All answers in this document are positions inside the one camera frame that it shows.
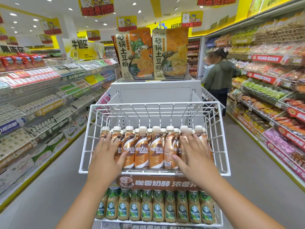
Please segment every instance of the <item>hand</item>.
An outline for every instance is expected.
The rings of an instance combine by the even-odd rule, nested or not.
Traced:
[[[208,142],[204,145],[196,134],[193,136],[186,135],[186,137],[189,142],[183,137],[180,137],[180,142],[188,156],[188,165],[177,155],[172,155],[172,158],[191,182],[204,191],[211,192],[213,184],[222,177],[219,174],[218,168],[211,160]]]
[[[107,138],[103,137],[99,140],[95,147],[91,163],[88,170],[87,184],[93,186],[97,190],[103,190],[121,174],[121,169],[124,165],[127,152],[121,154],[119,160],[115,162],[114,154],[118,147],[120,139],[116,139],[113,143],[111,135]]]

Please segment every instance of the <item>gray floor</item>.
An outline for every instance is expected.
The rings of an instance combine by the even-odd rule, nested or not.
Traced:
[[[305,193],[236,125],[224,118],[232,176],[227,180],[286,228],[304,228]],[[80,136],[0,214],[0,229],[52,229],[81,191]],[[93,229],[99,229],[95,223]],[[232,226],[224,219],[224,228]]]

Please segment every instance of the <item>white bottle cap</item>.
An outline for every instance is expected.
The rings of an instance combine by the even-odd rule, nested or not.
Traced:
[[[141,129],[143,129],[143,130],[144,130],[144,129],[145,129],[145,130],[147,130],[147,127],[146,127],[146,126],[140,126],[140,127],[139,127],[139,129],[140,129],[140,130],[141,130]]]
[[[174,127],[171,126],[171,125],[169,125],[169,126],[166,127],[166,131],[167,131],[167,130],[173,130],[173,129],[174,129]]]
[[[107,127],[107,126],[103,126],[103,127],[102,127],[102,130],[108,130],[108,131],[109,131],[109,130],[110,130],[110,128],[109,128],[109,127]]]
[[[121,131],[121,127],[120,126],[114,126],[113,130],[120,130]]]
[[[184,130],[184,129],[187,129],[187,128],[189,128],[187,125],[182,125],[182,126],[180,127],[180,130]]]
[[[202,126],[202,125],[196,125],[196,126],[195,126],[195,130],[197,130],[197,129],[202,130],[202,129],[203,129],[203,126]]]

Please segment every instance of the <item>instant noodle package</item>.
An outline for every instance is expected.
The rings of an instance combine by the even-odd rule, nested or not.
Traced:
[[[152,30],[156,80],[181,79],[187,73],[188,27]]]
[[[115,41],[124,80],[154,78],[150,28],[116,34]]]

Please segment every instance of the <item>coffee bottle label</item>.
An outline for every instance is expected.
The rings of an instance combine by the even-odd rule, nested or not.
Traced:
[[[119,205],[118,215],[127,216],[126,204],[124,202],[120,203]]]
[[[129,216],[132,218],[137,218],[139,215],[139,209],[137,208],[137,204],[133,203],[130,206]]]
[[[188,219],[188,214],[184,205],[180,205],[178,209],[178,218],[179,219]]]
[[[162,209],[160,204],[155,204],[153,206],[153,216],[156,219],[162,219]]]
[[[171,205],[171,204],[167,205],[165,217],[167,219],[175,219],[175,210],[173,208],[173,205]]]
[[[146,204],[146,203],[143,204],[141,216],[144,218],[150,218],[150,209],[149,209],[148,204]]]
[[[208,206],[202,207],[202,218],[204,220],[213,220],[212,219],[212,213],[210,211],[210,208]]]
[[[103,204],[103,202],[101,202],[98,206],[98,210],[97,210],[96,214],[104,215],[104,211],[105,211],[104,204]]]
[[[197,206],[195,206],[195,205],[192,206],[190,213],[191,213],[191,219],[200,220],[200,213],[199,213]]]
[[[114,216],[115,208],[113,202],[108,203],[106,215]]]

